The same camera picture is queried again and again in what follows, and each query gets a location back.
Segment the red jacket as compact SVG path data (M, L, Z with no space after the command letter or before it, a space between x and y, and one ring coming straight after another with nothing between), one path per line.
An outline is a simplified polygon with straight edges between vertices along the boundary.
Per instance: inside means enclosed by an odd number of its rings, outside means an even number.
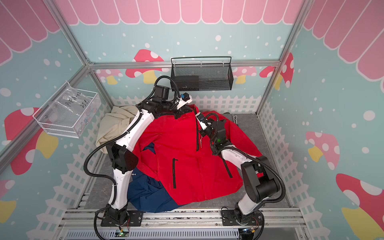
M238 168L214 156L209 137L199 133L199 109L175 119L155 119L144 131L133 153L138 169L161 182L178 205L202 202L236 193L243 186Z

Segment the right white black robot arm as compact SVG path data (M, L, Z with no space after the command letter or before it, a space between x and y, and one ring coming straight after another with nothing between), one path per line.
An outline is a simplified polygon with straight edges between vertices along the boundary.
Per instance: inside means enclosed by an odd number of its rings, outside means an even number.
M267 157L255 157L236 148L227 139L225 121L215 113L204 116L196 114L201 126L200 133L209 137L210 148L214 156L219 156L224 164L232 163L242 171L246 194L233 210L222 213L223 224L259 225L264 223L260 208L266 203L279 203L286 196L283 179L270 166Z

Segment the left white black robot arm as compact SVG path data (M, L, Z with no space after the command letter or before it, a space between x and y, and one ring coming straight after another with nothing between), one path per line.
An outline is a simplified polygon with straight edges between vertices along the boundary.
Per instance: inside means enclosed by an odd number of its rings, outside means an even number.
M173 115L175 118L188 112L188 104L192 98L189 94L181 94L176 82L168 76L156 79L154 87L142 102L136 105L138 110L133 121L121 135L96 147L84 162L84 172L91 177L112 181L112 193L109 203L102 209L105 212L103 221L122 226L129 220L127 212L127 194L133 170L139 162L134 148L146 128L159 117ZM113 176L90 172L89 161L93 155L105 148L112 163Z

